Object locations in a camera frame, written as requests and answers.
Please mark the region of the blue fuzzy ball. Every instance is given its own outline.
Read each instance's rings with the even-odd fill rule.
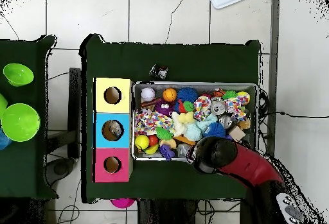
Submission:
[[[223,127],[223,125],[219,122],[216,123],[211,123],[206,131],[204,133],[202,133],[203,136],[207,137],[207,136],[217,136],[217,137],[225,137],[226,136],[226,131]]]
[[[198,92],[194,88],[184,87],[179,89],[177,92],[177,101],[173,106],[173,110],[179,113],[179,99],[181,99],[182,102],[189,101],[191,103],[194,103],[194,101],[196,101],[198,97]]]

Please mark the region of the metal tray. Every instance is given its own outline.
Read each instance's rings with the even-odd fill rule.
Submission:
[[[166,88],[172,87],[176,90],[183,87],[192,87],[197,90],[198,94],[201,95],[203,92],[213,92],[216,88],[224,90],[235,90],[235,91],[246,91],[250,94],[250,102],[245,106],[246,109],[251,113],[251,129],[244,130],[245,137],[251,148],[258,147],[258,86],[253,83],[209,83],[209,82],[136,82],[132,86],[133,99],[135,101],[135,109],[132,113],[132,156],[136,160],[166,160],[162,157],[159,151],[155,154],[147,155],[145,153],[139,153],[138,149],[134,146],[135,139],[135,111],[140,110],[141,106],[141,90],[145,87],[151,87],[156,92],[156,98],[162,97],[163,91]],[[176,161],[186,161],[185,157],[172,158]]]

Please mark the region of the table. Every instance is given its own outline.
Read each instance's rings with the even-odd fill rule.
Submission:
[[[185,162],[135,161],[126,183],[93,183],[93,78],[155,80],[154,64],[169,67],[171,82],[247,82],[258,84],[258,41],[245,45],[163,45],[105,43],[89,35],[80,46],[82,57],[82,200],[95,198],[244,198],[245,187],[219,175],[200,175]]]
[[[57,194],[44,181],[46,158],[46,123],[48,122],[46,92],[46,56],[55,43],[54,36],[41,37],[34,42],[0,40],[0,67],[9,63],[24,64],[35,78],[23,87],[11,86],[0,72],[0,93],[8,104],[26,103],[41,118],[36,136],[26,142],[13,142],[0,151],[0,197],[50,199]]]

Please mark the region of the orange ball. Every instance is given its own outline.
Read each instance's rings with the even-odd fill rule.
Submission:
[[[163,91],[163,99],[168,102],[173,102],[177,97],[177,92],[174,88],[167,88]]]

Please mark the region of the white ball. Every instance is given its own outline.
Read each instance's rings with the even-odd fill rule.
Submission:
[[[141,90],[141,97],[144,101],[151,101],[155,98],[156,92],[152,88],[143,88]]]

